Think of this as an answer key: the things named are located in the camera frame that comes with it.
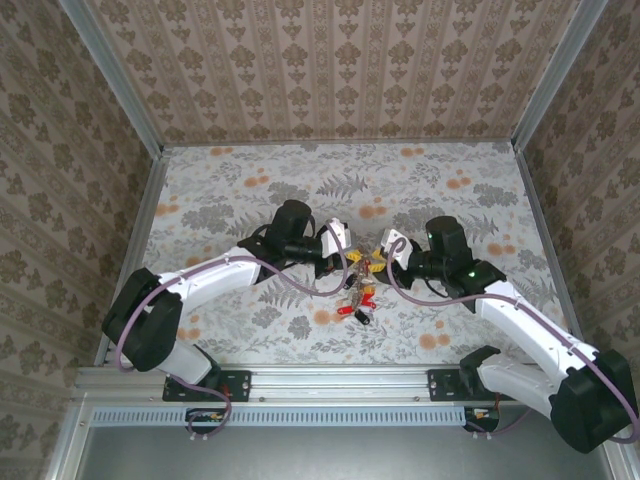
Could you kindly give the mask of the aluminium side rail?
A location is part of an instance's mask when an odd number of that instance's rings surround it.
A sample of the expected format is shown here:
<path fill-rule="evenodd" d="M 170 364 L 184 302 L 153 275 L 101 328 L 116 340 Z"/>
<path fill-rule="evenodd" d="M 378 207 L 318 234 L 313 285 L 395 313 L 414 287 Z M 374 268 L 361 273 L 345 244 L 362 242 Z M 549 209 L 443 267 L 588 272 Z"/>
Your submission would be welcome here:
<path fill-rule="evenodd" d="M 571 296 L 567 284 L 565 282 L 563 272 L 553 245 L 551 235 L 544 217 L 535 185 L 529 172 L 526 158 L 521 150 L 514 150 L 515 160 L 519 168 L 520 175 L 524 184 L 524 188 L 529 199 L 532 214 L 536 223 L 536 228 L 540 236 L 540 240 L 544 249 L 545 256 L 548 261 L 551 276 L 556 287 L 556 293 L 562 308 L 563 315 L 566 319 L 568 330 L 579 340 L 584 339 L 579 320 L 577 318 Z"/>
<path fill-rule="evenodd" d="M 117 299 L 129 276 L 142 265 L 155 211 L 165 184 L 168 163 L 169 158 L 164 155 L 152 162 L 112 303 Z"/>

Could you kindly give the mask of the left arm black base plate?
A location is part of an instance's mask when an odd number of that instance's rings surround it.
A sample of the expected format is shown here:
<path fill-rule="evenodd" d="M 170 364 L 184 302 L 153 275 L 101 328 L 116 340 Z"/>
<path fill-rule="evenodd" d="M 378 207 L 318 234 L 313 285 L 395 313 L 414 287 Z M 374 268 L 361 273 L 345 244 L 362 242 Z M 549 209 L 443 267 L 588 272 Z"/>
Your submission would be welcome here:
<path fill-rule="evenodd" d="M 247 402 L 252 387 L 252 375 L 249 370 L 219 370 L 209 373 L 197 386 L 216 390 L 231 402 Z M 211 393 L 187 388 L 172 378 L 167 378 L 164 382 L 162 400 L 191 403 L 223 402 L 223 399 Z"/>

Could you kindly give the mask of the black wiring connector box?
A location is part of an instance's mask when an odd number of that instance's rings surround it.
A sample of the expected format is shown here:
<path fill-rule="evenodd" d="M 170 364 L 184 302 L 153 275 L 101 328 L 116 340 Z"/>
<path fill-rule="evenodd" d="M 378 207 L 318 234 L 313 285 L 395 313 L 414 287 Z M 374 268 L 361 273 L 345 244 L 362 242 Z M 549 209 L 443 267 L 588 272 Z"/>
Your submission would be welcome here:
<path fill-rule="evenodd" d="M 193 437 L 210 436 L 226 417 L 225 408 L 194 408 L 185 413 L 185 429 Z"/>
<path fill-rule="evenodd" d="M 471 433 L 492 433 L 498 429 L 500 413 L 497 408 L 465 407 L 463 428 Z"/>

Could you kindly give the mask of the long aluminium mounting rail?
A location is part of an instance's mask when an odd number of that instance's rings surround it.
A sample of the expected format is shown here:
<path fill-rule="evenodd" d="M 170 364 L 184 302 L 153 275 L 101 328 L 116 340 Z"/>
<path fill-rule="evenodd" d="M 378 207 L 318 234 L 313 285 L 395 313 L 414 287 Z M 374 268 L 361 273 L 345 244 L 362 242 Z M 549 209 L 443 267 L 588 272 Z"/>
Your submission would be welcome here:
<path fill-rule="evenodd" d="M 427 371 L 451 365 L 241 366 L 249 370 L 249 403 L 329 406 L 430 403 Z M 162 401 L 168 377 L 158 371 L 122 373 L 113 366 L 82 368 L 72 397 L 96 402 L 142 404 Z"/>

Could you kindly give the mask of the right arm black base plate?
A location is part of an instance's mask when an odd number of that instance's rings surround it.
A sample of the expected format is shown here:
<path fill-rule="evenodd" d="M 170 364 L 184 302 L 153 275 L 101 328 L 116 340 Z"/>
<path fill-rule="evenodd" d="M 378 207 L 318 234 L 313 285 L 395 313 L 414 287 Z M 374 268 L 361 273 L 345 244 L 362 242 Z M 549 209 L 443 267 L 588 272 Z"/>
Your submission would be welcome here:
<path fill-rule="evenodd" d="M 491 401 L 496 394 L 486 389 L 476 373 L 458 368 L 427 371 L 430 399 L 444 401 Z"/>

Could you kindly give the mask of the aluminium frame post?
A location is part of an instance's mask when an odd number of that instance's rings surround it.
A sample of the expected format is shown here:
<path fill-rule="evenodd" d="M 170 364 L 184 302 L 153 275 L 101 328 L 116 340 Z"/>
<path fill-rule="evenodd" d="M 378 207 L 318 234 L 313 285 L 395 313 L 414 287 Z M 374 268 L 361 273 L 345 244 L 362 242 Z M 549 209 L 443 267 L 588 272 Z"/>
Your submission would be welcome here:
<path fill-rule="evenodd" d="M 579 1 L 571 21 L 511 136 L 515 153 L 522 153 L 531 140 L 607 3 L 608 0 Z"/>
<path fill-rule="evenodd" d="M 106 29 L 99 25 L 97 16 L 85 0 L 59 1 L 152 161 L 159 160 L 162 157 L 163 141 L 147 114 L 141 95 L 136 92 L 129 79 L 124 63 L 117 58 Z"/>

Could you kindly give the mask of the floral table cover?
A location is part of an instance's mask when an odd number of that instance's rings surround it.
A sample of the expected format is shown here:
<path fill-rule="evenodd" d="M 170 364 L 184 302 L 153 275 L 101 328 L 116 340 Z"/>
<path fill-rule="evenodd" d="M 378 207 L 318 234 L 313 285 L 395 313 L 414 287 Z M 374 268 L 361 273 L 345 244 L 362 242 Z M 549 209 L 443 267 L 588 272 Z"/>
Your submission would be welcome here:
<path fill-rule="evenodd" d="M 550 266 L 510 143 L 302 143 L 174 147 L 143 263 L 166 273 L 217 257 L 269 223 L 288 199 L 318 223 L 345 221 L 372 252 L 395 228 L 425 245 L 426 222 L 454 216 L 477 259 L 562 328 L 567 304 Z M 311 267 L 232 291 L 187 313 L 178 337 L 226 364 L 445 364 L 491 345 L 523 360 L 517 345 L 461 305 L 434 301 L 438 283 L 417 282 L 408 299 L 378 285 L 368 325 L 343 317 L 338 274 Z M 425 300 L 432 300 L 430 307 Z"/>

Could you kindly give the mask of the thin aluminium wall rail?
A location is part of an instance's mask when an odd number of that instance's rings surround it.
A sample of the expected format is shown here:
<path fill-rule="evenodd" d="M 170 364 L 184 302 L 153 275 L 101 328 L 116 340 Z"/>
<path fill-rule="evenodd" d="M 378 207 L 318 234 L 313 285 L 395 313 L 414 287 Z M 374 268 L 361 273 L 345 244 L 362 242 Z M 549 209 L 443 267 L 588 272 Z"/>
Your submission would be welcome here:
<path fill-rule="evenodd" d="M 463 143 L 463 144 L 475 144 L 475 143 L 507 143 L 513 146 L 515 140 L 508 137 L 466 137 L 466 138 L 437 138 L 437 137 L 423 137 L 423 138 L 350 138 L 350 139 L 307 139 L 307 140 L 266 140 L 266 141 L 221 141 L 221 142 L 200 142 L 200 143 L 165 143 L 162 146 L 163 151 L 174 148 L 191 148 L 191 147 L 245 147 L 245 146 L 275 146 L 275 145 L 351 145 L 351 144 L 444 144 L 444 143 Z"/>

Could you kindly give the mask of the grey metal sheet panel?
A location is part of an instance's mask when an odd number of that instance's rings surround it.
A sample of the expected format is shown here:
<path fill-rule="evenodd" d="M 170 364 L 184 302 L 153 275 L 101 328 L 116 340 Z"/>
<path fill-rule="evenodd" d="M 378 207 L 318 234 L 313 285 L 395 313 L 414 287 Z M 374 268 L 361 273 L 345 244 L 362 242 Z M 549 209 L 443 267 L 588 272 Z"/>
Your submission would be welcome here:
<path fill-rule="evenodd" d="M 461 427 L 227 427 L 209 440 L 177 426 L 92 425 L 69 410 L 46 480 L 640 480 L 640 455 L 565 445 L 537 414 L 486 439 Z"/>

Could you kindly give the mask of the metal keyring disc with rings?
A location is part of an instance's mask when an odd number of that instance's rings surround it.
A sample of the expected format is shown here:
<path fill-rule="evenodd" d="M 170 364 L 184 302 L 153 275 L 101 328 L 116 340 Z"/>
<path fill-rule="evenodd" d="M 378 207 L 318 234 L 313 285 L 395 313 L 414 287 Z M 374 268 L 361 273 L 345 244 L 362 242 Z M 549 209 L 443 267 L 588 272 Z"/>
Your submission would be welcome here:
<path fill-rule="evenodd" d="M 364 278 L 362 278 L 359 275 L 359 270 L 363 264 L 366 264 L 369 267 L 369 276 L 367 278 L 370 278 L 371 261 L 367 257 L 361 257 L 361 262 L 351 267 L 351 273 L 347 277 L 347 281 L 343 286 L 344 290 L 347 292 L 347 299 L 345 300 L 345 304 L 342 307 L 352 306 L 356 308 L 356 310 L 362 309 L 370 313 L 373 313 L 376 310 L 377 305 L 375 309 L 361 305 L 361 300 L 364 295 L 372 295 L 373 301 L 375 296 L 374 285 L 372 287 L 366 287 L 366 288 L 362 286 L 362 280 Z"/>

